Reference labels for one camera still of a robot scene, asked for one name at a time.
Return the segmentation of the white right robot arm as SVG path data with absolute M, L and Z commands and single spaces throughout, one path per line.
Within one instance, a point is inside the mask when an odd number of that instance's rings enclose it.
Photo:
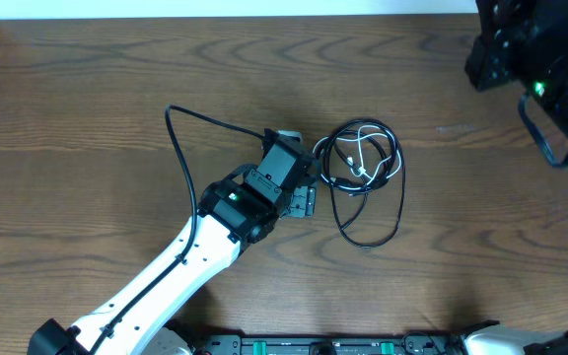
M 557 160 L 526 112 L 535 100 L 568 139 L 568 1 L 482 0 L 476 7 L 481 33 L 464 66 L 471 85 L 485 91 L 521 82 L 523 124 L 551 167 L 568 168 L 568 153 Z

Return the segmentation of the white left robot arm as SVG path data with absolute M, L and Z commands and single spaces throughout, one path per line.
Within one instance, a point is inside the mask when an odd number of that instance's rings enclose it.
M 30 338 L 29 353 L 142 353 L 201 286 L 273 231 L 309 182 L 314 157 L 300 133 L 269 131 L 263 149 L 258 166 L 210 184 L 195 216 L 121 291 L 69 327 L 49 319 Z

